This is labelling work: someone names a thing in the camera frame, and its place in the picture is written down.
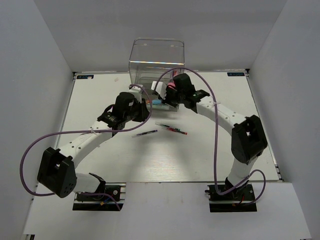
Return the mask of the pink glue stick tube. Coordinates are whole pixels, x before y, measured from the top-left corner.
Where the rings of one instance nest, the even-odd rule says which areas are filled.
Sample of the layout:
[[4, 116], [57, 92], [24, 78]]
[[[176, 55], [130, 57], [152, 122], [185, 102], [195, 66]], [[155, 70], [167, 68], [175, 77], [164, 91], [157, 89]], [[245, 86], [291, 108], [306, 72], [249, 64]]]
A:
[[178, 74], [178, 72], [176, 70], [173, 70], [172, 71], [172, 74], [171, 74], [171, 78], [169, 80], [169, 83], [167, 84], [167, 86], [170, 88], [170, 89], [175, 89], [176, 88], [176, 85], [174, 83], [174, 77]]

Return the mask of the blue capped highlighter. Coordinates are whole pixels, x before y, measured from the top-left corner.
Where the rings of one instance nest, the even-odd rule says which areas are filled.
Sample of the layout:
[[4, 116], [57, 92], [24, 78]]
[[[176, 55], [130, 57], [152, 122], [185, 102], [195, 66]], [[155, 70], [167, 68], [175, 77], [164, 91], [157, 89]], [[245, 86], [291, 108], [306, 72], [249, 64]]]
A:
[[156, 106], [158, 106], [158, 105], [162, 105], [163, 103], [162, 103], [162, 101], [160, 100], [160, 99], [154, 99], [154, 100], [152, 100], [152, 105], [156, 105]]

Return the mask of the red clear pen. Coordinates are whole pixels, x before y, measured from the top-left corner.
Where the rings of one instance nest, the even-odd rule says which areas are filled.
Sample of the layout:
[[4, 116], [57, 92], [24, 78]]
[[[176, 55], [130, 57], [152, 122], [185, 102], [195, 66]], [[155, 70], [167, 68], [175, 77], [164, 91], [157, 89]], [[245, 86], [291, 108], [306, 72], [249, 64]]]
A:
[[167, 131], [179, 133], [179, 134], [182, 134], [182, 135], [187, 135], [188, 134], [187, 132], [184, 132], [184, 131], [181, 131], [181, 130], [178, 130], [178, 129], [175, 129], [175, 128], [171, 128], [171, 127], [164, 127], [164, 129], [167, 130]]

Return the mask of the clear organizer top lid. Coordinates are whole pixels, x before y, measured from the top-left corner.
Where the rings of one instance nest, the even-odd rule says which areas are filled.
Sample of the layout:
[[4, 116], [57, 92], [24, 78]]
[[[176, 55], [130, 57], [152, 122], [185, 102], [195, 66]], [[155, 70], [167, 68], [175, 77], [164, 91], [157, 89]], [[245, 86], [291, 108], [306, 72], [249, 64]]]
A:
[[185, 44], [172, 38], [142, 38], [133, 41], [128, 68], [131, 73], [141, 69], [175, 68], [185, 65]]

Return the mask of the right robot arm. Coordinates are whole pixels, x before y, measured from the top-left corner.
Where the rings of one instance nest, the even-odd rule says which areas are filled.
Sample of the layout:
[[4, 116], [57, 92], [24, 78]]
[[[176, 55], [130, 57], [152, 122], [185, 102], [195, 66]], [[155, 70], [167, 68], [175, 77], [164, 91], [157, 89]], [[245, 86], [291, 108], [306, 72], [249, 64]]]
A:
[[255, 173], [253, 165], [267, 148], [268, 142], [257, 115], [243, 116], [218, 103], [213, 90], [196, 90], [188, 74], [176, 75], [172, 82], [165, 84], [159, 80], [154, 82], [152, 90], [162, 101], [170, 106], [183, 104], [187, 109], [204, 116], [215, 123], [213, 176], [217, 177], [218, 131], [222, 127], [231, 136], [231, 152], [234, 161], [229, 175], [224, 182], [224, 190], [220, 191], [216, 184], [215, 193], [227, 195], [236, 200], [244, 193], [250, 177]]

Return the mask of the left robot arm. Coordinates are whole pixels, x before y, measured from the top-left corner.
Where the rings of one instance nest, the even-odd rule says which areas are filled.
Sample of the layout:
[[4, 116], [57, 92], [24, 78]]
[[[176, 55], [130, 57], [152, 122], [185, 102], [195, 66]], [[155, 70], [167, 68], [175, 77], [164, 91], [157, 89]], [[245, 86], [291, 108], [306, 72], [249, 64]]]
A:
[[60, 198], [71, 192], [89, 193], [99, 200], [105, 196], [105, 181], [94, 173], [77, 173], [76, 168], [100, 144], [125, 128], [127, 122], [144, 122], [149, 116], [146, 100], [139, 89], [121, 92], [88, 132], [57, 149], [47, 148], [41, 159], [37, 180]]

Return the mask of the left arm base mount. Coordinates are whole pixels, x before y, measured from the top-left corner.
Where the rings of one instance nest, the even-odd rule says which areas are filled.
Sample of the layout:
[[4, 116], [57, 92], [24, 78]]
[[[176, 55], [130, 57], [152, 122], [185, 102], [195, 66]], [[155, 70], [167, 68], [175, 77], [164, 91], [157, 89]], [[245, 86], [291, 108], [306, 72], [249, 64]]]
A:
[[119, 212], [125, 203], [126, 184], [107, 183], [102, 193], [77, 192], [73, 211]]

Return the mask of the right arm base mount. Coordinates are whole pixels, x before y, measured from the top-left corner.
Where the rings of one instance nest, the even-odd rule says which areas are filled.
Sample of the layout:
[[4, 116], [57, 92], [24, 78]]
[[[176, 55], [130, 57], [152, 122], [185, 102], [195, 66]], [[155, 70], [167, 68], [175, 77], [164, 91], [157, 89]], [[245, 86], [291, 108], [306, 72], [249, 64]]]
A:
[[247, 184], [238, 193], [217, 194], [215, 185], [208, 185], [204, 191], [208, 196], [211, 213], [249, 213], [257, 212], [253, 186]]

